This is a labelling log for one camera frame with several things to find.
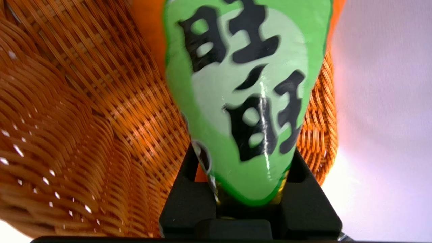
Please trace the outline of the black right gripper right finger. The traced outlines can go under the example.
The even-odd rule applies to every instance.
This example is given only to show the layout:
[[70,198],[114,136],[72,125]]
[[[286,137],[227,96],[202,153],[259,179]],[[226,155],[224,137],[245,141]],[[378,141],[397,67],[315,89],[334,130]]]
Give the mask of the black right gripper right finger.
[[298,150],[270,223],[274,238],[338,238],[341,233],[341,219]]

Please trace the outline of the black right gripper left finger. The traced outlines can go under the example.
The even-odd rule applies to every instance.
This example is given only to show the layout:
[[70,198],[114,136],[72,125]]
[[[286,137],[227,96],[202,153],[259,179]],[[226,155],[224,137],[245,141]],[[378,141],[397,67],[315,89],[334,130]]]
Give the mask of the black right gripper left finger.
[[216,218],[216,202],[208,182],[195,181],[198,168],[190,145],[159,217],[162,237],[193,238],[198,223]]

